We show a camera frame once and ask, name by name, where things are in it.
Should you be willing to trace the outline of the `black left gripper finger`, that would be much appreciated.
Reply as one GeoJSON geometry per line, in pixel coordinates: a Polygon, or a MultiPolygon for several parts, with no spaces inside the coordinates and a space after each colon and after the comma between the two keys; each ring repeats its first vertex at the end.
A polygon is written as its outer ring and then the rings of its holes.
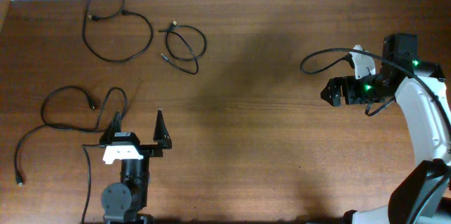
{"type": "Polygon", "coordinates": [[[172,139],[165,126],[162,110],[158,110],[157,112],[153,140],[162,149],[172,148],[172,139]]]}
{"type": "Polygon", "coordinates": [[[121,132],[122,116],[119,111],[115,112],[113,119],[109,126],[105,129],[104,133],[99,139],[100,146],[110,145],[113,142],[113,138],[117,132],[121,132]]]}

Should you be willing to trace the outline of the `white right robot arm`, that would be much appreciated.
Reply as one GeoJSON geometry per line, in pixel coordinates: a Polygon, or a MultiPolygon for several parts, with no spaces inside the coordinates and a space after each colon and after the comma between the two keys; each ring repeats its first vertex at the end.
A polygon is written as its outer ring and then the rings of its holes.
{"type": "Polygon", "coordinates": [[[354,75],[335,77],[321,92],[332,106],[397,103],[407,121],[415,169],[391,194],[387,205],[368,211],[350,211],[347,223],[449,223],[450,108],[445,76],[437,63],[417,53],[417,38],[393,34],[384,39],[381,69],[376,55],[356,45],[344,59],[354,75]]]}

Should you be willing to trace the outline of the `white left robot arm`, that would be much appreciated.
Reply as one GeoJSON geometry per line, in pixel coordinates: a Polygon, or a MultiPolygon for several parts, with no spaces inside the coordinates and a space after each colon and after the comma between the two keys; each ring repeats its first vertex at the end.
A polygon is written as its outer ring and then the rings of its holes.
{"type": "Polygon", "coordinates": [[[161,158],[163,151],[172,148],[163,113],[157,112],[153,144],[141,144],[134,132],[121,130],[122,117],[116,113],[99,140],[104,148],[106,165],[121,162],[120,181],[108,185],[101,195],[105,223],[148,223],[139,212],[147,206],[150,183],[149,160],[161,158]]]}

